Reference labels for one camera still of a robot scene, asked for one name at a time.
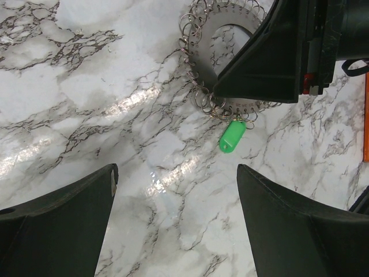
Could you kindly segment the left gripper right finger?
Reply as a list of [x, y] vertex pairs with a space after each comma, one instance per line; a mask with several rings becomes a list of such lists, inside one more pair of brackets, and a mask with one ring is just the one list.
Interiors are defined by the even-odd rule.
[[367, 190], [344, 211], [244, 164], [237, 185], [258, 276], [368, 275]]

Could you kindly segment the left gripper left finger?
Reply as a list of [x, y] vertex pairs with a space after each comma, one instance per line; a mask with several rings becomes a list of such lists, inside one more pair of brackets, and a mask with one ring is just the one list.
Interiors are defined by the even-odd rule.
[[70, 185], [1, 210], [1, 276], [94, 276], [116, 187], [108, 164]]

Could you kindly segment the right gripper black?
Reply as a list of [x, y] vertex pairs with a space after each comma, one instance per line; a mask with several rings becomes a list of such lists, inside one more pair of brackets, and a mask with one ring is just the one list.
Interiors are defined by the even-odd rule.
[[[368, 73], [368, 1], [308, 1], [302, 95], [320, 95], [337, 61], [349, 77]], [[220, 73], [215, 96], [298, 101], [299, 32], [305, 1], [274, 1], [251, 39]]]

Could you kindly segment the green key tag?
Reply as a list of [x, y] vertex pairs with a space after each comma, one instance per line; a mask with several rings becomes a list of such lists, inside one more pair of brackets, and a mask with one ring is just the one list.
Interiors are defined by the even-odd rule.
[[239, 141], [246, 131], [246, 123], [243, 121], [232, 121], [219, 140], [220, 150], [231, 153], [235, 150]]

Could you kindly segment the metal disc with keyrings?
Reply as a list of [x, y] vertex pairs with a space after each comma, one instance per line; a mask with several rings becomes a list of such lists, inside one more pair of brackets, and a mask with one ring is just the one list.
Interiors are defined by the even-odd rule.
[[192, 1], [179, 20], [183, 66], [202, 112], [253, 129], [261, 112], [278, 107], [265, 100], [219, 98], [213, 87], [223, 69], [253, 36], [268, 14], [258, 1]]

